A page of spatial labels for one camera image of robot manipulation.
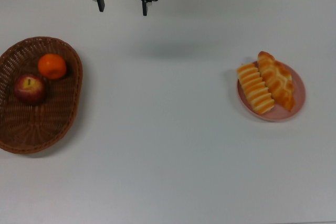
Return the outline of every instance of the brown wicker basket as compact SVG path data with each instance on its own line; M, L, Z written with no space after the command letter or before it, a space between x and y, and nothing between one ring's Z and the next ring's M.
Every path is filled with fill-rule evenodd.
M28 106L14 96L16 79L26 73L39 75L37 63L47 53L61 55L67 74L47 80L46 100ZM82 64L76 51L60 39L28 38L0 57L0 148L20 154L39 152L59 141L75 120L82 84Z

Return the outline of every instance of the white table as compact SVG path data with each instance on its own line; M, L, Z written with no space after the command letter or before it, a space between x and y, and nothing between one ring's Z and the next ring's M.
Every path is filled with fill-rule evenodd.
M51 148L0 151L1 223L204 224L336 220L336 1L0 0L0 51L70 43L77 119ZM307 100L267 123L235 69L265 50Z

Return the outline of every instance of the bread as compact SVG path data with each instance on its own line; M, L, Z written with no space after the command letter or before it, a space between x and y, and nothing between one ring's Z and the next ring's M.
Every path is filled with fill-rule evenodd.
M264 114L274 107L274 99L271 98L271 93L253 63L240 66L237 69L237 75L246 100L253 111Z
M291 111L295 105L294 86L291 73L284 64L269 53L261 51L258 55L258 69L275 102Z

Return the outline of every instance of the red apple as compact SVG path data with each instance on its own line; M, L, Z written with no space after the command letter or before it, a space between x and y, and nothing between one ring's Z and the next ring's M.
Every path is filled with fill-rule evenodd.
M15 97L27 105L38 105L45 100L46 94L44 80L34 74L20 76L14 85Z

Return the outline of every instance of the pink plate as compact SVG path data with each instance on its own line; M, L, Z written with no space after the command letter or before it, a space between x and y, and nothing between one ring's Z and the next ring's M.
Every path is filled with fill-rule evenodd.
M254 65L256 65L256 67L258 67L258 63L256 61L253 63ZM261 118L266 121L270 121L270 122L280 122L280 121L285 121L285 120L292 118L302 109L302 106L306 100L305 85L303 84L303 81L301 80L298 73L296 73L288 65L286 64L284 65L290 71L292 75L292 82L294 85L294 99L295 99L296 104L294 105L291 112L288 112L285 108L275 103L275 106L269 112L266 112L265 114L262 114L262 115L258 115L257 113L253 111L251 105L248 104L245 94L243 92L243 89L239 83L239 80L237 81L237 92L238 92L238 97L240 101L242 102L244 107L247 109L247 111L249 111L256 117Z

